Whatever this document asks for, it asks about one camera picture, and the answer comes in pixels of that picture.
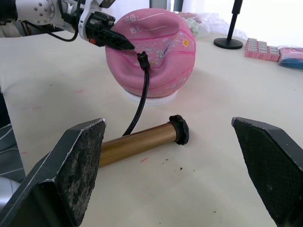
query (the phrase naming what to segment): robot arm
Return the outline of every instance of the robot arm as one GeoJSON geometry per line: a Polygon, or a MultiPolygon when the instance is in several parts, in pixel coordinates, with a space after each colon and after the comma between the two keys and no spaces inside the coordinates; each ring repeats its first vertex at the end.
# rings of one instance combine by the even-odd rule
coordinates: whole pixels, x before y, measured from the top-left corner
{"type": "Polygon", "coordinates": [[[63,30],[77,33],[82,39],[97,46],[108,45],[118,50],[132,50],[134,46],[111,27],[115,18],[101,13],[115,0],[81,0],[79,20],[75,0],[1,0],[0,24],[11,21],[28,21],[33,25],[53,24],[63,30]]]}

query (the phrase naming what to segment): white base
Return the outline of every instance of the white base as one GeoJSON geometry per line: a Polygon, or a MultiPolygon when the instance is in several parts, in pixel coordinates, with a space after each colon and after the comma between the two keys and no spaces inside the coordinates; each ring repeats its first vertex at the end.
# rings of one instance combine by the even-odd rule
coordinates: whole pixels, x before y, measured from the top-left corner
{"type": "MultiPolygon", "coordinates": [[[[178,91],[176,91],[174,94],[172,94],[170,96],[166,96],[166,97],[162,97],[162,98],[147,98],[145,101],[145,106],[158,106],[158,105],[167,104],[175,99],[177,92],[178,91]]],[[[135,102],[137,104],[140,103],[140,99],[141,99],[140,96],[136,96],[125,90],[124,90],[124,93],[125,93],[125,96],[132,102],[135,102]]]]}

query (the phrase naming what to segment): plastic bag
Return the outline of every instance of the plastic bag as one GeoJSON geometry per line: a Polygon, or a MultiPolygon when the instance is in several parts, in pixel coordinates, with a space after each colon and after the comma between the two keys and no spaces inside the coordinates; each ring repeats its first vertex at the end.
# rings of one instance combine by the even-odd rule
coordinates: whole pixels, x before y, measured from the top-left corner
{"type": "Polygon", "coordinates": [[[303,70],[303,48],[281,47],[279,65],[283,67],[303,70]]]}
{"type": "MultiPolygon", "coordinates": [[[[217,13],[178,13],[192,30],[195,37],[203,37],[211,33],[228,34],[227,22],[219,17],[217,13]]],[[[235,29],[233,36],[247,39],[245,32],[235,29]]]]}

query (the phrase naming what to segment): black end cap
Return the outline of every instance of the black end cap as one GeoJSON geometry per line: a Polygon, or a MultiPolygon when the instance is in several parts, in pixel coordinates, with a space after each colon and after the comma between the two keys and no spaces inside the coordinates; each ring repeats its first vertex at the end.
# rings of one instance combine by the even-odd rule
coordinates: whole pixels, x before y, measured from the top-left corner
{"type": "Polygon", "coordinates": [[[186,121],[180,116],[170,116],[169,123],[171,123],[176,130],[176,143],[179,145],[185,145],[189,140],[189,128],[186,121]]]}

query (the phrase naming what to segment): round black base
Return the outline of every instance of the round black base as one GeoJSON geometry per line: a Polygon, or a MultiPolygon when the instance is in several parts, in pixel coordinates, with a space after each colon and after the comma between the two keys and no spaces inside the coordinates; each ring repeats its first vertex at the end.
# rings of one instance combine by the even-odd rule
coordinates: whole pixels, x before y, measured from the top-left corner
{"type": "Polygon", "coordinates": [[[214,45],[224,49],[237,50],[242,48],[243,43],[236,39],[227,40],[227,38],[217,38],[214,40],[214,45]]]}

